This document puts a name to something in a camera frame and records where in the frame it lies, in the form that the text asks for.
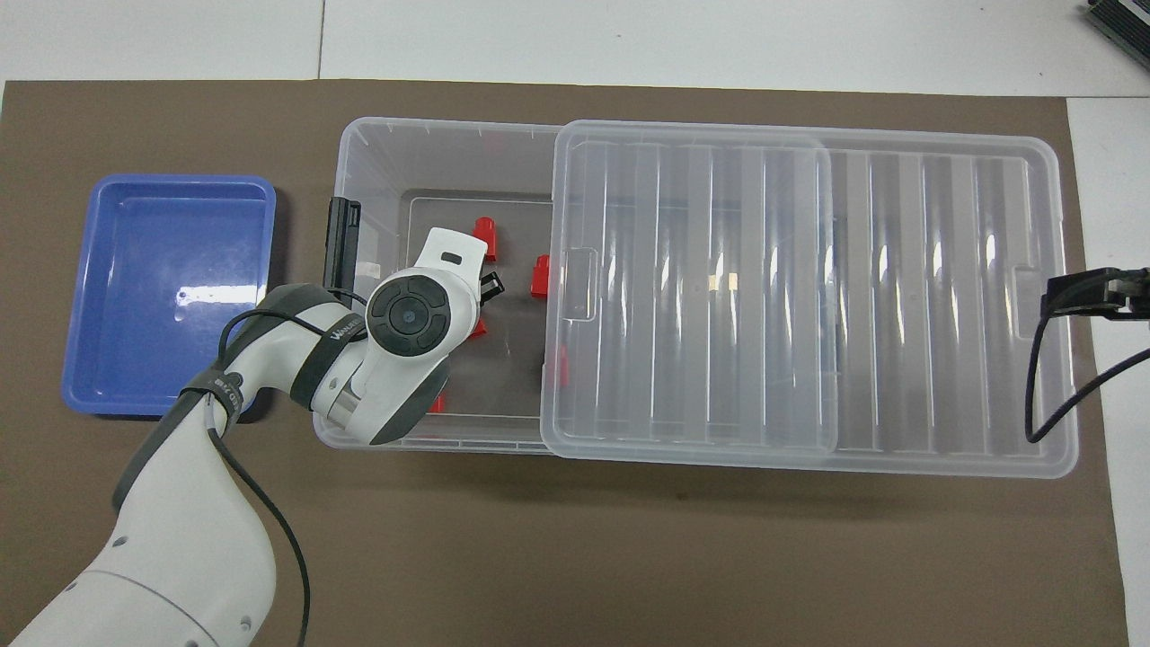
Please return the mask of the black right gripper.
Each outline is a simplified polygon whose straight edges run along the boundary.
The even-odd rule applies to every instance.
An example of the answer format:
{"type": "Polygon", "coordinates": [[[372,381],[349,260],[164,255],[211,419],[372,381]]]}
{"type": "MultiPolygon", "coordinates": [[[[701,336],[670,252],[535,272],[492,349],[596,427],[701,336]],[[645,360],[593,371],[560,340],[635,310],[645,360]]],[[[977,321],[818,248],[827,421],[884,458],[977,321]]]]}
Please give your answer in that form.
{"type": "Polygon", "coordinates": [[[1149,267],[1055,276],[1046,282],[1040,311],[1044,315],[1113,311],[1109,318],[1149,318],[1149,267]]]}

